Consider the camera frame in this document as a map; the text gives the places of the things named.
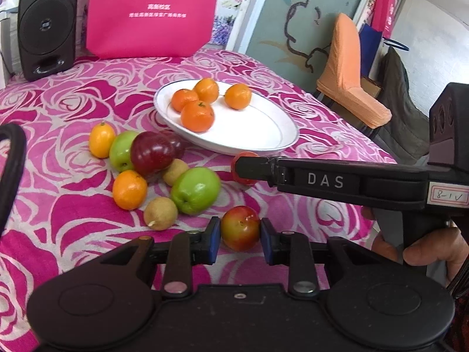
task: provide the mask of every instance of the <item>blue rim of plate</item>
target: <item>blue rim of plate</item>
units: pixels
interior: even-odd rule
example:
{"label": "blue rim of plate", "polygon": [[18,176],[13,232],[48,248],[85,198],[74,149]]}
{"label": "blue rim of plate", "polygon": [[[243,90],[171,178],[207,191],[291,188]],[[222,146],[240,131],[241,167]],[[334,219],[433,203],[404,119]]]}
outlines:
{"label": "blue rim of plate", "polygon": [[[189,135],[192,135],[192,136],[196,136],[196,137],[199,137],[200,140],[204,141],[204,142],[207,142],[207,143],[210,143],[210,144],[214,144],[214,145],[217,145],[217,146],[221,146],[221,147],[226,147],[226,148],[234,148],[234,149],[240,149],[242,151],[252,151],[252,152],[255,152],[255,153],[260,153],[260,152],[272,152],[272,153],[275,153],[275,152],[280,152],[282,150],[286,150],[287,148],[290,148],[291,146],[295,145],[296,142],[298,141],[298,139],[300,138],[300,129],[298,127],[298,125],[295,123],[295,121],[292,119],[292,117],[289,115],[288,112],[285,112],[283,110],[282,107],[280,107],[278,104],[276,104],[275,102],[271,101],[270,99],[266,98],[265,96],[259,94],[257,91],[253,91],[255,94],[259,95],[260,97],[266,99],[269,101],[269,103],[272,103],[273,105],[275,105],[277,108],[279,108],[285,115],[288,116],[288,118],[292,121],[293,125],[295,126],[296,128],[296,136],[295,136],[295,140],[292,141],[291,143],[289,143],[287,146],[282,146],[280,148],[270,148],[270,149],[256,149],[256,148],[249,148],[249,149],[244,149],[244,148],[239,148],[239,147],[231,147],[229,145],[223,145],[223,144],[220,144],[220,143],[215,143],[215,142],[212,142],[210,140],[206,140],[206,139],[203,139],[201,138],[196,132],[192,132],[192,131],[189,131],[187,128],[184,128],[182,127],[180,124],[178,123],[175,123],[174,121],[172,121],[170,118],[168,118],[166,116],[166,114],[163,114],[162,112],[159,112],[158,110],[158,107],[156,105],[156,98],[159,94],[159,92],[161,90],[163,90],[165,87],[169,86],[169,85],[172,85],[174,83],[179,83],[179,82],[187,82],[187,81],[200,81],[200,79],[181,79],[179,81],[173,81],[173,82],[169,82],[169,83],[166,83],[165,85],[161,86],[155,93],[155,95],[153,96],[153,106],[155,107],[156,109],[156,112],[158,112],[161,117],[163,118],[163,120],[166,122],[171,122],[172,125],[176,126],[177,128],[179,128],[180,130],[184,131],[186,134],[189,134]],[[232,83],[227,83],[227,82],[222,82],[222,81],[216,81],[217,83],[226,83],[228,85],[233,85]]]}

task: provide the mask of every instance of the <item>red apple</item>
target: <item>red apple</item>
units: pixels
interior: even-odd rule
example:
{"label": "red apple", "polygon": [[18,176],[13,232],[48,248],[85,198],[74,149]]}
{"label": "red apple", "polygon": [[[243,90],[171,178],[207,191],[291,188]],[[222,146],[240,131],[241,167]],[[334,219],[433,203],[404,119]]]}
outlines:
{"label": "red apple", "polygon": [[186,151],[186,142],[175,132],[170,130],[161,131],[161,134],[166,136],[174,148],[174,158],[182,159],[184,151]]}
{"label": "red apple", "polygon": [[260,219],[250,207],[234,207],[221,219],[221,238],[233,251],[252,249],[260,238]]}
{"label": "red apple", "polygon": [[257,180],[242,179],[241,177],[238,176],[238,174],[234,170],[235,165],[236,165],[236,161],[238,161],[238,159],[240,157],[243,157],[243,156],[256,157],[256,158],[259,157],[259,155],[257,153],[248,152],[248,151],[241,152],[240,154],[236,155],[235,158],[231,161],[231,173],[233,174],[233,180],[240,183],[240,184],[242,184],[242,185],[253,186],[255,183],[257,183]]}
{"label": "red apple", "polygon": [[130,147],[130,160],[136,172],[149,177],[168,168],[174,160],[174,147],[159,132],[142,132]]}

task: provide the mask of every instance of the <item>human hand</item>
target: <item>human hand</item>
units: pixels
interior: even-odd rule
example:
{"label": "human hand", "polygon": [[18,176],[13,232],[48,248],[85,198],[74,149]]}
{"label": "human hand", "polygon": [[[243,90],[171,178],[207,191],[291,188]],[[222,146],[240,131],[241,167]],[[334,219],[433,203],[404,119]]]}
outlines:
{"label": "human hand", "polygon": [[[362,216],[374,220],[370,208],[363,207]],[[381,233],[373,241],[371,250],[390,260],[398,260],[397,249],[387,243]],[[450,282],[458,273],[468,254],[469,246],[455,226],[427,234],[406,248],[402,253],[402,258],[411,266],[425,266],[437,260],[444,260],[448,271],[447,278]]]}

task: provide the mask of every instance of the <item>blue bag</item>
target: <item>blue bag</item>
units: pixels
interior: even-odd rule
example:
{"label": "blue bag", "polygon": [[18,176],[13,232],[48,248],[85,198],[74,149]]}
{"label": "blue bag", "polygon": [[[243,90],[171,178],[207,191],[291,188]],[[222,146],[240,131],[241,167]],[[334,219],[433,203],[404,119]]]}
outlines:
{"label": "blue bag", "polygon": [[[361,75],[368,76],[370,74],[371,66],[376,57],[379,45],[381,44],[382,32],[378,32],[370,25],[365,24],[360,32],[360,51],[361,51]],[[384,43],[388,46],[393,46],[396,49],[409,51],[409,48],[400,42],[383,38]]]}

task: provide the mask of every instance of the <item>hanging bag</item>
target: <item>hanging bag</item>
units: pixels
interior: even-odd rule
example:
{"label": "hanging bag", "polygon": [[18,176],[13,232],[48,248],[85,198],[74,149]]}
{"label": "hanging bag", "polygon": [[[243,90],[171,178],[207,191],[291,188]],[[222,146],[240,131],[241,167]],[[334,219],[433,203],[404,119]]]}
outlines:
{"label": "hanging bag", "polygon": [[189,57],[208,43],[216,0],[90,0],[86,47],[101,58]]}
{"label": "hanging bag", "polygon": [[392,46],[396,49],[409,51],[409,48],[404,44],[389,38],[384,38],[382,32],[378,32],[368,24],[365,24],[360,32],[361,75],[366,77],[370,75],[370,70],[373,66],[376,53],[378,52],[378,49],[381,45],[381,40],[383,40],[385,45]]}
{"label": "hanging bag", "polygon": [[385,38],[391,37],[395,4],[396,0],[376,0],[371,27],[378,32],[383,32]]}

